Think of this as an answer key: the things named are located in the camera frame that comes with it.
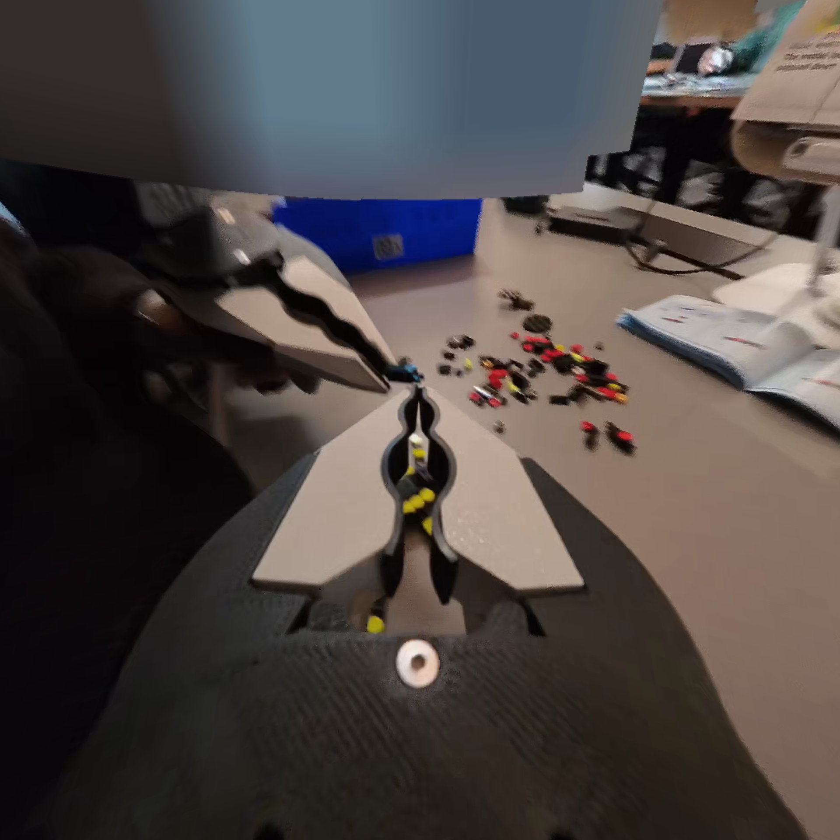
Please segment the person's left hand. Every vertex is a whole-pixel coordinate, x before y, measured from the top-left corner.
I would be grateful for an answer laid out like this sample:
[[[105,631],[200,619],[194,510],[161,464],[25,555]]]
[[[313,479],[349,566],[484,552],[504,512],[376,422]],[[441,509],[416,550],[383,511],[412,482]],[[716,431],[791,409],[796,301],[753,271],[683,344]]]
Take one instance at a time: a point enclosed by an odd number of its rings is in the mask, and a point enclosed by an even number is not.
[[[283,368],[265,344],[196,322],[155,290],[144,292],[136,303],[143,340],[155,361],[219,369],[237,387],[263,395],[298,384],[297,375]]]

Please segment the pile of loose lego pieces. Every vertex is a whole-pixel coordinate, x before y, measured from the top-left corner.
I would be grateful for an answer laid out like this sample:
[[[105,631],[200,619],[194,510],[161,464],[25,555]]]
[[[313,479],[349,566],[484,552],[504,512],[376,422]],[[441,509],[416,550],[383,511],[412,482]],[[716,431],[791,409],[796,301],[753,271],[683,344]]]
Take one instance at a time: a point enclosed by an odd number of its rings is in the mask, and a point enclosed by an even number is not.
[[[637,436],[616,417],[629,402],[629,382],[606,359],[605,345],[558,338],[551,317],[518,290],[502,288],[498,297],[502,314],[509,316],[507,335],[450,334],[430,383],[442,386],[489,430],[502,421],[503,437],[523,454],[579,446],[587,453],[611,449],[621,457],[636,456]],[[610,443],[606,422],[635,437],[633,455]]]

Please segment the black power adapter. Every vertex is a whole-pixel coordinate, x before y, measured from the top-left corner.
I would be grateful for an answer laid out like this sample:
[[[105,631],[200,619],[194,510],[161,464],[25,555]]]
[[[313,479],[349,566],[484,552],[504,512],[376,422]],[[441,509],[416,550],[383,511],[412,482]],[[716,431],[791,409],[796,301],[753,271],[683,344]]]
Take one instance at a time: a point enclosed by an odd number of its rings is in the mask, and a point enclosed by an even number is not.
[[[604,245],[623,245],[640,219],[638,211],[622,206],[607,209],[548,206],[545,216],[546,228],[553,234]]]

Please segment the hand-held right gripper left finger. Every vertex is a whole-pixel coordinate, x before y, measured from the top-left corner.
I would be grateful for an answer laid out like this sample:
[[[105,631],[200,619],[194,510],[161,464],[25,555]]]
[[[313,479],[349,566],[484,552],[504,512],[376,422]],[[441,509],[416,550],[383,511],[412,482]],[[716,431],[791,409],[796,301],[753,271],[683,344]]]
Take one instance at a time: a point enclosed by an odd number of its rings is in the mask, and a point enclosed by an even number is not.
[[[254,585],[304,595],[380,595],[379,558],[396,504],[382,459],[403,435],[404,388],[320,448],[252,574]]]

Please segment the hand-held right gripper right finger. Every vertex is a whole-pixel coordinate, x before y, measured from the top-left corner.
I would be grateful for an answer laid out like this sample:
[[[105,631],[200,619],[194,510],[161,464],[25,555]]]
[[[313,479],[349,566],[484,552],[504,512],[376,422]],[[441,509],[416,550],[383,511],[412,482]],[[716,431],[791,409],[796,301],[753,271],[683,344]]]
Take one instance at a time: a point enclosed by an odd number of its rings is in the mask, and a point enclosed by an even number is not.
[[[419,420],[448,467],[437,509],[457,559],[452,595],[465,624],[483,624],[503,602],[582,592],[584,578],[518,453],[433,389],[420,393]]]

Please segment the black yellow lego spider model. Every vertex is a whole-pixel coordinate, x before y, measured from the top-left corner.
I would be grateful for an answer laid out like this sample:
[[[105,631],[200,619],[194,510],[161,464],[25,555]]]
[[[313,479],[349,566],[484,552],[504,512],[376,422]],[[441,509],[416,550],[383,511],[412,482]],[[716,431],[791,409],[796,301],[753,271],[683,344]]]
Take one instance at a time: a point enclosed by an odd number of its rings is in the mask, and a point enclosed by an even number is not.
[[[406,521],[419,523],[427,534],[431,534],[432,520],[428,512],[436,498],[437,485],[428,468],[427,444],[426,436],[419,433],[409,436],[406,471],[396,486]],[[387,598],[383,595],[371,605],[365,628],[368,634],[378,635],[385,632],[386,602]]]

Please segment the white stand base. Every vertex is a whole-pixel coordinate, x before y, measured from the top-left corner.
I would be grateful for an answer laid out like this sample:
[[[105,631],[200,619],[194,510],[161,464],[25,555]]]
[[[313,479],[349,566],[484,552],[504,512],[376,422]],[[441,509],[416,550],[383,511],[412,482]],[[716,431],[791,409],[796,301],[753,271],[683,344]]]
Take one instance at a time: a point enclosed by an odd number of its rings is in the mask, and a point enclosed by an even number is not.
[[[807,264],[784,264],[715,289],[711,299],[745,311],[760,312],[801,327],[816,346],[839,349],[838,266],[812,277]]]

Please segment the blue plastic bin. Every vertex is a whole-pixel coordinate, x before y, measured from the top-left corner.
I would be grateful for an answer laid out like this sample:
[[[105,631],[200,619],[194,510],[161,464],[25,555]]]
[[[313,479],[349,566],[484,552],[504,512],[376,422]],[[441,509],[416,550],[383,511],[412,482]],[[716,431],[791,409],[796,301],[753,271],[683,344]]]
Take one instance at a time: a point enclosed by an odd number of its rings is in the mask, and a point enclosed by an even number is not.
[[[307,239],[344,275],[472,255],[481,199],[322,199],[284,197],[275,224]]]

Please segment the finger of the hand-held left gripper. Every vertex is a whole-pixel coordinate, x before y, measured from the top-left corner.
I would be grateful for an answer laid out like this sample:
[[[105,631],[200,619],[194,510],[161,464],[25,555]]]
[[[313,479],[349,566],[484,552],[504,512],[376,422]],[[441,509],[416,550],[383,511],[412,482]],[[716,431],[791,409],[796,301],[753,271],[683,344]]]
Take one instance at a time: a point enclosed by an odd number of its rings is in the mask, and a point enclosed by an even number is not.
[[[277,295],[296,319],[319,327],[375,370],[396,362],[368,311],[346,283],[302,256],[288,259],[277,274]]]
[[[333,342],[319,327],[292,316],[264,287],[226,291],[182,291],[182,310],[209,328],[267,345],[290,373],[358,391],[384,394],[385,376],[355,351]]]

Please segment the lego instruction booklet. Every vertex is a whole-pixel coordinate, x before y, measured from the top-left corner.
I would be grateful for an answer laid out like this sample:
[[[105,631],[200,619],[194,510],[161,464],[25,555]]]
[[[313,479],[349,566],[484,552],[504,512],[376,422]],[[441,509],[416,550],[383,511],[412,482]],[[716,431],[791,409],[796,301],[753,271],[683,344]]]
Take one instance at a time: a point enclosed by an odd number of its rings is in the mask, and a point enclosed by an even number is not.
[[[616,325],[741,392],[781,400],[839,429],[839,354],[765,313],[675,295],[624,310]]]

